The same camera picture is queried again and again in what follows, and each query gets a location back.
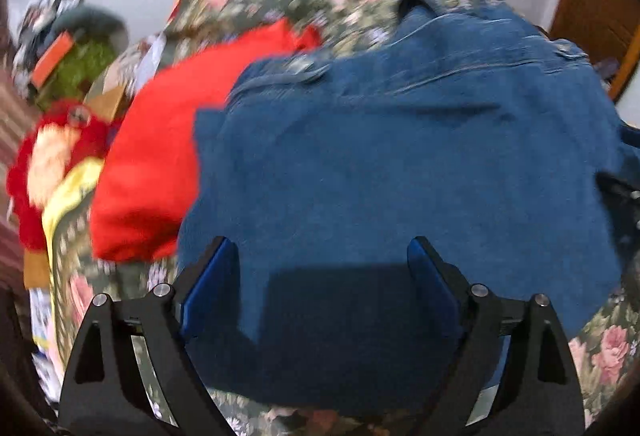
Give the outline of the wooden door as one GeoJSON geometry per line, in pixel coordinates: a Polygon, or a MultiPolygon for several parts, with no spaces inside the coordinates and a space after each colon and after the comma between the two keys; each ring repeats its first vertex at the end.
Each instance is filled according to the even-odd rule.
{"type": "Polygon", "coordinates": [[[592,64],[615,61],[608,96],[620,101],[639,62],[639,0],[559,0],[549,34],[578,45],[592,64]]]}

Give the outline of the yellow garment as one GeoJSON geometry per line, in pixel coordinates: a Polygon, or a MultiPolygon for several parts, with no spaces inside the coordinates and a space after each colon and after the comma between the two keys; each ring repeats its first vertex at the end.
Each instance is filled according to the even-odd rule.
{"type": "Polygon", "coordinates": [[[93,189],[104,167],[102,159],[89,156],[75,165],[55,188],[41,215],[50,262],[53,260],[54,230],[61,218],[81,202],[93,189]]]}

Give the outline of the green patterned bag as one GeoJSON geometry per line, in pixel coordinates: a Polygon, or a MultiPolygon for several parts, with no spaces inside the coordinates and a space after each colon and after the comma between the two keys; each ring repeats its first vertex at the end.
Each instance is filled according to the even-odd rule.
{"type": "Polygon", "coordinates": [[[116,52],[106,38],[75,42],[43,88],[37,90],[36,106],[47,111],[58,100],[83,100],[92,83],[115,57],[116,52]]]}

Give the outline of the red plush toy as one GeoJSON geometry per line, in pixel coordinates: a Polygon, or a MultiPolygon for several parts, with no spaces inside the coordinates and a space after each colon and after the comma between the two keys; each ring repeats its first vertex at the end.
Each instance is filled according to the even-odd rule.
{"type": "Polygon", "coordinates": [[[30,252],[48,248],[42,226],[48,203],[66,178],[98,181],[121,125],[120,118],[101,118],[75,100],[60,100],[43,113],[6,175],[23,248],[30,252]]]}

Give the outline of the grey pillow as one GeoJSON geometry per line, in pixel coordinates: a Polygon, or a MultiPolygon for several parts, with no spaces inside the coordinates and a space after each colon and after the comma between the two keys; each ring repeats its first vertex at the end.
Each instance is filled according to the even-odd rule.
{"type": "Polygon", "coordinates": [[[129,44],[125,22],[102,7],[82,4],[62,12],[53,21],[50,32],[57,37],[63,32],[78,33],[92,38],[106,38],[117,50],[129,44]]]}

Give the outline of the clutter pile of clothes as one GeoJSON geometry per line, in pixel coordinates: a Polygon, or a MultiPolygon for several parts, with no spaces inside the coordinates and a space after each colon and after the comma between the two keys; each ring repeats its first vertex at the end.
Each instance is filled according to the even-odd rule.
{"type": "Polygon", "coordinates": [[[17,28],[17,51],[12,74],[24,78],[32,73],[36,63],[58,36],[53,25],[64,14],[84,0],[33,0],[17,28]]]}

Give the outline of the red folded garment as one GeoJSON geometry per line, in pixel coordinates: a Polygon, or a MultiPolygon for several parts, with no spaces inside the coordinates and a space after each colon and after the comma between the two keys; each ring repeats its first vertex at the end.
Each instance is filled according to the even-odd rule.
{"type": "Polygon", "coordinates": [[[174,254],[183,217],[198,195],[196,111],[223,108],[252,62],[321,43],[316,26],[296,32],[280,19],[209,46],[147,82],[130,104],[96,184],[90,212],[94,256],[127,263],[174,254]]]}

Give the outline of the orange box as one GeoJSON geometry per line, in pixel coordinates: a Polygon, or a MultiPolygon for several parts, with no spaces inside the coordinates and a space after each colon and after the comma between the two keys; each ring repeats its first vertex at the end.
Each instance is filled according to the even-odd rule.
{"type": "Polygon", "coordinates": [[[69,32],[61,33],[37,61],[30,80],[35,89],[40,90],[64,57],[75,45],[69,32]]]}

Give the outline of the blue denim jacket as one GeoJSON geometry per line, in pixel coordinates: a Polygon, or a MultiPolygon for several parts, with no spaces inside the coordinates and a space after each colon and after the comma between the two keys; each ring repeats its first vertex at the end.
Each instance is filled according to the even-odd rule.
{"type": "Polygon", "coordinates": [[[345,413],[424,401],[461,329],[413,280],[415,237],[498,295],[547,294],[567,335],[628,264],[597,177],[638,182],[638,130],[582,50],[506,6],[402,0],[370,52],[252,63],[193,136],[178,261],[232,244],[186,340],[215,390],[345,413]]]}

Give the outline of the green floral bedspread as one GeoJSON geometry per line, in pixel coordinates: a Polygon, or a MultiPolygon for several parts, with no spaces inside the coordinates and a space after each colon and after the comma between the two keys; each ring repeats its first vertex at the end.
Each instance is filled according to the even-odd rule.
{"type": "MultiPolygon", "coordinates": [[[[446,14],[479,6],[506,6],[539,31],[532,22],[502,0],[431,1],[446,14]]],[[[370,52],[381,47],[395,34],[401,2],[402,0],[180,0],[177,15],[169,23],[167,31],[169,34],[184,34],[186,47],[174,49],[174,60],[165,69],[209,46],[230,42],[258,26],[268,26],[280,19],[288,20],[296,32],[306,26],[316,26],[322,43],[306,52],[264,59],[295,57],[311,52],[323,52],[334,58],[343,58],[358,52],[370,52]]],[[[543,32],[541,34],[552,40],[543,32]]],[[[90,212],[95,191],[96,188],[61,218],[53,236],[53,286],[56,292],[53,317],[56,344],[65,372],[78,330],[93,297],[100,293],[108,294],[113,300],[144,297],[154,286],[174,282],[180,271],[196,263],[201,257],[190,265],[180,265],[179,229],[176,249],[171,256],[152,262],[133,260],[115,263],[100,260],[93,254],[90,234],[90,212]]],[[[601,426],[628,384],[632,369],[638,364],[639,311],[636,312],[631,307],[619,281],[582,330],[575,335],[565,333],[565,336],[582,392],[586,434],[601,426]]],[[[174,419],[151,367],[145,341],[136,336],[132,344],[151,407],[158,418],[171,423],[174,419]]],[[[413,424],[419,421],[424,412],[424,402],[437,388],[436,386],[420,404],[410,408],[345,413],[335,409],[266,404],[237,393],[215,390],[204,382],[203,384],[232,427],[230,435],[301,435],[314,430],[320,430],[326,435],[410,433],[413,424]]]]}

